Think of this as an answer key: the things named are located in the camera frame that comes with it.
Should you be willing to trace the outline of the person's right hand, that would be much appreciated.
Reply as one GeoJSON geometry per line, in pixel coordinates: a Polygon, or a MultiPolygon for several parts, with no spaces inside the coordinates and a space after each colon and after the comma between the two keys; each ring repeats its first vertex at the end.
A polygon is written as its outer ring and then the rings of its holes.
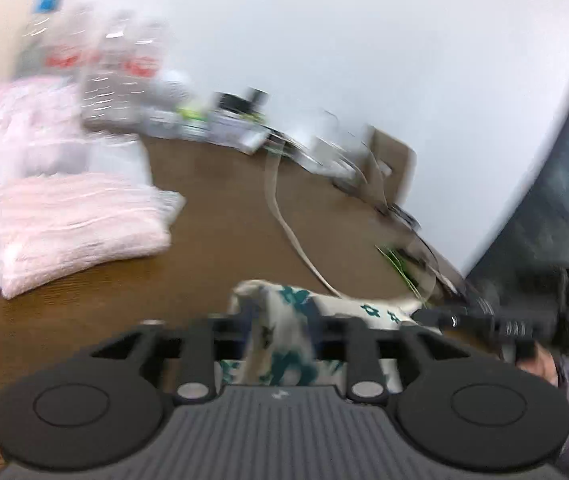
{"type": "Polygon", "coordinates": [[[557,387],[560,383],[553,355],[547,349],[539,346],[539,344],[537,344],[532,356],[519,359],[516,362],[516,366],[524,372],[546,380],[554,387],[557,387]]]}

